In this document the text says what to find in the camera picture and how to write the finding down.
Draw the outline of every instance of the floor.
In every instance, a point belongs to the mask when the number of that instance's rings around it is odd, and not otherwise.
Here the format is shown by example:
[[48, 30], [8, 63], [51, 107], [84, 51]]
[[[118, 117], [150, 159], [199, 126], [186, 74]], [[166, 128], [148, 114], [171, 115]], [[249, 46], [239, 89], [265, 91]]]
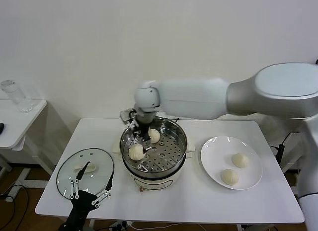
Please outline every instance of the floor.
[[[0, 193], [3, 193], [19, 176], [22, 167], [15, 167], [10, 173], [7, 173], [0, 182]], [[41, 168], [33, 168], [28, 176], [28, 179], [33, 180], [49, 180], [50, 176]], [[13, 212], [13, 203], [5, 202], [4, 199], [0, 199], [0, 231], [57, 231], [59, 226], [63, 223], [62, 220], [55, 217], [39, 216], [35, 214], [34, 210], [38, 200], [42, 195], [42, 189], [28, 189], [29, 194], [29, 206], [26, 211], [19, 228], [16, 230], [18, 223], [20, 222], [25, 207], [26, 207], [26, 193], [24, 190], [20, 190], [16, 197], [15, 204], [16, 210], [12, 221], [4, 229], [1, 229], [3, 225], [7, 223]], [[96, 221], [95, 229], [107, 227], [111, 225], [113, 221]], [[136, 228], [150, 228], [150, 227], [164, 227], [169, 224], [164, 223], [134, 223]], [[207, 231], [236, 231], [234, 225], [202, 225]], [[277, 225], [278, 231], [306, 231], [304, 224], [299, 225]], [[162, 231], [203, 231], [201, 227], [196, 224], [182, 224], [172, 226]]]

